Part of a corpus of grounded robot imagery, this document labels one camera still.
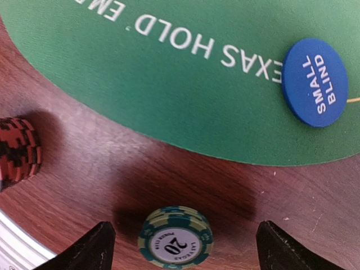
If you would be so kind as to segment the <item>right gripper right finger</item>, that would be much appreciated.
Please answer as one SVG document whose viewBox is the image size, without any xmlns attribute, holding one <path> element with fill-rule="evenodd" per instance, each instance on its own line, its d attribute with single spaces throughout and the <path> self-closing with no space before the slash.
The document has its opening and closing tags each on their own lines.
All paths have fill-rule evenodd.
<svg viewBox="0 0 360 270">
<path fill-rule="evenodd" d="M 307 249 L 270 220 L 256 232 L 260 269 L 337 269 L 338 266 Z"/>
</svg>

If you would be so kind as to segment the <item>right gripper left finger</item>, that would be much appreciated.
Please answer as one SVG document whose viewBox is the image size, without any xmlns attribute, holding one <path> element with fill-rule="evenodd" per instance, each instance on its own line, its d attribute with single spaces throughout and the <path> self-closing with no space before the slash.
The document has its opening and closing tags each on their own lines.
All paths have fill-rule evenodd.
<svg viewBox="0 0 360 270">
<path fill-rule="evenodd" d="M 61 254 L 36 270 L 111 270 L 116 233 L 111 222 L 100 222 Z"/>
</svg>

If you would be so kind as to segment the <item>green 20 chip stack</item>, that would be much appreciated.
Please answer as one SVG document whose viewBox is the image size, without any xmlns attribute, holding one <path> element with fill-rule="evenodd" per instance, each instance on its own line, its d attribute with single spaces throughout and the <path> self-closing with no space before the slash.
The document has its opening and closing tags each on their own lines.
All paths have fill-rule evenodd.
<svg viewBox="0 0 360 270">
<path fill-rule="evenodd" d="M 214 244 L 210 223 L 199 211 L 167 206 L 143 223 L 137 245 L 150 263 L 164 269 L 186 269 L 208 259 Z"/>
</svg>

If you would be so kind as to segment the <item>blue small blind button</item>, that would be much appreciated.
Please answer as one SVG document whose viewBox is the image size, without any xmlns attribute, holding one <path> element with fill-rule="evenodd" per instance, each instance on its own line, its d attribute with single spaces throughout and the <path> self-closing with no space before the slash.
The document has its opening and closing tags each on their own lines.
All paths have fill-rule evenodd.
<svg viewBox="0 0 360 270">
<path fill-rule="evenodd" d="M 300 121 L 313 128 L 325 128 L 334 124 L 346 107 L 347 70 L 328 43 L 302 39 L 285 56 L 282 89 L 288 107 Z"/>
</svg>

